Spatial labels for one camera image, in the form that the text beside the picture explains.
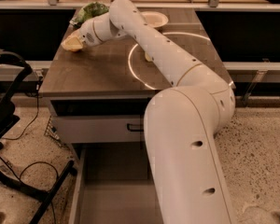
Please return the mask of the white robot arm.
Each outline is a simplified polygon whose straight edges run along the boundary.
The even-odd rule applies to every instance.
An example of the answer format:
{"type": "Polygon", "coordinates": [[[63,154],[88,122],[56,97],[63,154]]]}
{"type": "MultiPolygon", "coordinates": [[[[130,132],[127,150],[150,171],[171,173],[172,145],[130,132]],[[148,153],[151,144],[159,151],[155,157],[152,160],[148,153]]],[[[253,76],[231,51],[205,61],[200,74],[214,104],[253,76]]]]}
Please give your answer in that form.
{"type": "Polygon", "coordinates": [[[94,47],[129,35],[170,83],[148,103],[147,154],[164,224],[236,224],[214,136],[234,113],[231,84],[151,27],[130,0],[85,21],[62,43],[94,47]]]}

